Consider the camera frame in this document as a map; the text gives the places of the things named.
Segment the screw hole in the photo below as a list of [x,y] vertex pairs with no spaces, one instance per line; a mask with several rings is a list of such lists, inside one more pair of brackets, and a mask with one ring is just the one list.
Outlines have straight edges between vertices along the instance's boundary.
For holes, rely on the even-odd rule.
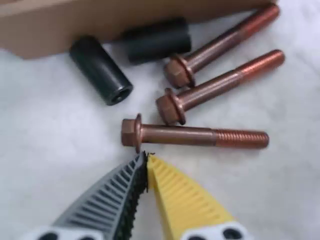
[[38,240],[57,240],[58,234],[54,232],[48,232],[44,235],[42,235]]
[[132,91],[131,89],[122,90],[121,92],[119,92],[118,95],[116,95],[112,98],[111,103],[113,105],[120,103],[122,100],[126,99],[130,95],[131,91]]
[[90,237],[90,236],[85,236],[79,240],[95,240],[93,237]]
[[238,240],[242,239],[242,234],[236,229],[228,228],[223,231],[223,236],[226,240]]
[[188,240],[206,240],[206,239],[200,236],[192,236],[192,237],[189,237]]

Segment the bolt head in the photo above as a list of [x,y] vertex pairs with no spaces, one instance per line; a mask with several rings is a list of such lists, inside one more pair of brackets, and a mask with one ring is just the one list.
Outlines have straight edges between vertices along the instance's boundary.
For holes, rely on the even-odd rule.
[[164,67],[164,74],[170,84],[176,89],[187,86],[190,83],[186,69],[174,58]]
[[121,127],[121,142],[123,146],[135,147],[137,142],[136,120],[124,119]]
[[164,95],[156,100],[158,112],[166,125],[172,125],[180,121],[174,102],[170,96]]

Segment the bolt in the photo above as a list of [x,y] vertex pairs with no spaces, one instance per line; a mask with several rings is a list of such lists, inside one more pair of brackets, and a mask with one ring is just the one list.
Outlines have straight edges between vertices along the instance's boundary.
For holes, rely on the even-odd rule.
[[142,124],[138,114],[136,119],[122,121],[121,141],[123,146],[135,147],[137,153],[141,143],[263,149],[269,136],[264,131]]
[[172,125],[179,122],[184,125],[186,111],[277,68],[284,61],[284,53],[280,50],[273,50],[178,95],[175,95],[172,89],[167,88],[165,95],[156,100],[158,112],[165,124]]
[[166,78],[176,89],[184,86],[193,88],[196,72],[269,25],[279,13],[279,7],[271,3],[189,56],[172,56],[164,67]]

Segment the yellow plastic grip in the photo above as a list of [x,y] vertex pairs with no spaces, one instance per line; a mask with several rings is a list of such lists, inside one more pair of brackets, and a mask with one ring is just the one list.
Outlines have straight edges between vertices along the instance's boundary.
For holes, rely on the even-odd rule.
[[147,171],[167,240],[179,240],[189,229],[234,220],[200,185],[156,156],[149,155]]

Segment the brown cardboard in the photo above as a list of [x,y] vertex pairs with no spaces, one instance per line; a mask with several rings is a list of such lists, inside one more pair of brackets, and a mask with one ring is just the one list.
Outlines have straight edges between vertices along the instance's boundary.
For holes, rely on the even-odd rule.
[[0,47],[23,58],[66,51],[90,34],[111,41],[123,31],[183,16],[190,22],[259,7],[271,0],[0,0]]

